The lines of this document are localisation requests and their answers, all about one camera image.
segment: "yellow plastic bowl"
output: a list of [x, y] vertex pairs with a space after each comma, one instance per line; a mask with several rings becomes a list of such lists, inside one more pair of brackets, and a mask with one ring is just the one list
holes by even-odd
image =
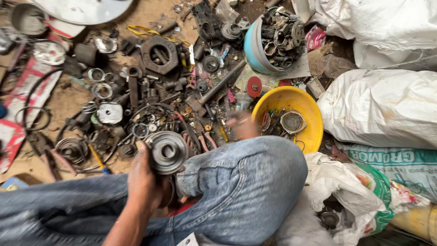
[[319, 150], [323, 137], [323, 121], [320, 109], [312, 97], [305, 91], [294, 86], [281, 86], [267, 92], [257, 103], [252, 112], [252, 120], [263, 121], [266, 110], [275, 109], [280, 112], [295, 109], [305, 118], [307, 127], [296, 135], [298, 145], [303, 153], [312, 153]]

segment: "person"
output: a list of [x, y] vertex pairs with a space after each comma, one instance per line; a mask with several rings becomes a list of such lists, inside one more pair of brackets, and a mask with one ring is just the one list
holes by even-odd
[[151, 218], [163, 197], [140, 141], [128, 175], [106, 175], [0, 193], [0, 245], [260, 245], [279, 228], [305, 184], [299, 147], [232, 119], [241, 141], [186, 161], [177, 186], [203, 197], [170, 218]]

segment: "pliers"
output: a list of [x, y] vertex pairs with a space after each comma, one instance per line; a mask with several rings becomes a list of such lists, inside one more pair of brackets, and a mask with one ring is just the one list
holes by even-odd
[[57, 175], [52, 166], [52, 162], [57, 159], [60, 161], [74, 176], [77, 175], [76, 169], [65, 159], [60, 153], [53, 147], [53, 143], [42, 133], [32, 132], [28, 137], [29, 143], [32, 146], [33, 151], [40, 157], [47, 168], [48, 173], [52, 179], [52, 182], [58, 180]]
[[214, 139], [212, 139], [212, 137], [209, 135], [209, 132], [205, 132], [203, 130], [203, 126], [200, 122], [196, 121], [196, 130], [197, 130], [197, 135], [199, 136], [199, 140], [202, 143], [202, 147], [205, 150], [205, 152], [209, 152], [208, 150], [208, 146], [205, 143], [205, 137], [211, 142], [212, 146], [214, 147], [214, 149], [217, 149], [217, 144], [214, 142]]

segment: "yellow container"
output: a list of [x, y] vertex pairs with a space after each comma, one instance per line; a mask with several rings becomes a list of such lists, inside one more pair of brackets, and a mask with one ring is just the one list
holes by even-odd
[[437, 204], [424, 208], [410, 208], [397, 214], [391, 224], [437, 245]]
[[266, 110], [275, 109], [280, 112], [295, 109], [299, 111], [307, 127], [296, 135], [298, 145], [303, 153], [312, 153], [319, 150], [323, 137], [322, 114], [314, 99], [305, 91], [294, 86], [281, 86], [267, 92], [257, 103], [252, 112], [252, 120], [263, 121]]

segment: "hammer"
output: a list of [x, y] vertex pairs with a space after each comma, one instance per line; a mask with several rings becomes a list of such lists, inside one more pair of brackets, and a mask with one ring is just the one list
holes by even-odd
[[194, 110], [197, 112], [199, 116], [203, 116], [206, 113], [205, 108], [203, 105], [207, 103], [220, 89], [223, 87], [223, 85], [228, 82], [228, 80], [234, 76], [240, 69], [242, 69], [246, 65], [246, 61], [242, 60], [240, 61], [237, 66], [235, 66], [232, 70], [229, 71], [229, 73], [220, 81], [218, 82], [211, 90], [209, 90], [203, 97], [200, 99], [195, 99], [192, 95], [187, 97], [185, 99], [185, 102]]

